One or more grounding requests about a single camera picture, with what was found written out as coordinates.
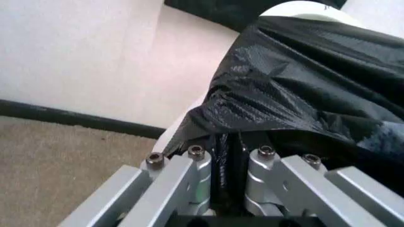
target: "black base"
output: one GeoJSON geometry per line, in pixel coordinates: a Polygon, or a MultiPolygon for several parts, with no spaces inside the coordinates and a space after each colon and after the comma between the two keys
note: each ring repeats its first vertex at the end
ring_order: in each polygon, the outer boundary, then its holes
{"type": "Polygon", "coordinates": [[[86,128],[115,131],[152,139],[157,139],[165,131],[165,129],[162,128],[142,124],[122,122],[103,117],[96,117],[36,105],[28,105],[1,99],[0,115],[66,125],[81,125],[86,128]]]}
{"type": "Polygon", "coordinates": [[[315,217],[215,217],[173,215],[166,227],[324,227],[315,217]]]}

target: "metal arm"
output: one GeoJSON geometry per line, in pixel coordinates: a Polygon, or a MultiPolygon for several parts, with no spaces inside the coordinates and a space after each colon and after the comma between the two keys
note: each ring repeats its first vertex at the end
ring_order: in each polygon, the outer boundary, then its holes
{"type": "MultiPolygon", "coordinates": [[[[202,147],[171,160],[151,153],[141,168],[123,166],[59,226],[163,227],[173,213],[208,210],[211,157],[202,147]]],[[[245,207],[273,223],[310,216],[331,227],[404,226],[403,198],[360,170],[327,171],[316,156],[280,158],[269,146],[250,153],[245,207]]]]}

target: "gray metal bar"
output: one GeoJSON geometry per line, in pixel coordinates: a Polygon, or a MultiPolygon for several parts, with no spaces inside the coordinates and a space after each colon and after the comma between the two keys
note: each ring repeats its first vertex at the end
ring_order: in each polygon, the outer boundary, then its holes
{"type": "Polygon", "coordinates": [[[59,227],[111,226],[136,203],[150,185],[146,172],[122,166],[80,204],[59,227]]]}
{"type": "Polygon", "coordinates": [[[163,227],[175,210],[187,214],[198,180],[194,161],[174,156],[119,227],[163,227]]]}
{"type": "Polygon", "coordinates": [[[404,200],[355,167],[325,177],[387,226],[404,226],[404,200]]]}
{"type": "Polygon", "coordinates": [[[275,162],[266,176],[291,215],[314,213],[330,227],[384,226],[299,156],[275,162]]]}

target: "white wall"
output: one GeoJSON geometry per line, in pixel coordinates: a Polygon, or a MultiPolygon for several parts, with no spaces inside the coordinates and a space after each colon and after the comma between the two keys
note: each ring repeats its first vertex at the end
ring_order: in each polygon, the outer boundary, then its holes
{"type": "Polygon", "coordinates": [[[404,0],[347,0],[341,11],[370,30],[404,38],[404,0]]]}
{"type": "Polygon", "coordinates": [[[0,99],[168,127],[237,33],[162,2],[0,1],[0,99]]]}

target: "black plastic bag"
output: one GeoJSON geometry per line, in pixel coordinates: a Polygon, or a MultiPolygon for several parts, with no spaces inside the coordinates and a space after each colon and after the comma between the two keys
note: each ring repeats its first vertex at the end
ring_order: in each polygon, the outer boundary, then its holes
{"type": "Polygon", "coordinates": [[[242,207],[243,186],[235,185],[245,176],[236,170],[245,172],[248,153],[240,147],[260,143],[246,142],[259,138],[249,133],[263,134],[281,156],[312,153],[331,169],[356,166],[403,196],[403,91],[402,39],[336,22],[260,17],[234,42],[204,103],[188,112],[164,153],[207,138],[211,200],[227,210],[242,207]]]}
{"type": "MultiPolygon", "coordinates": [[[[291,0],[165,0],[165,4],[241,32],[267,9],[291,0]]],[[[346,0],[312,0],[340,9],[346,0]]]]}

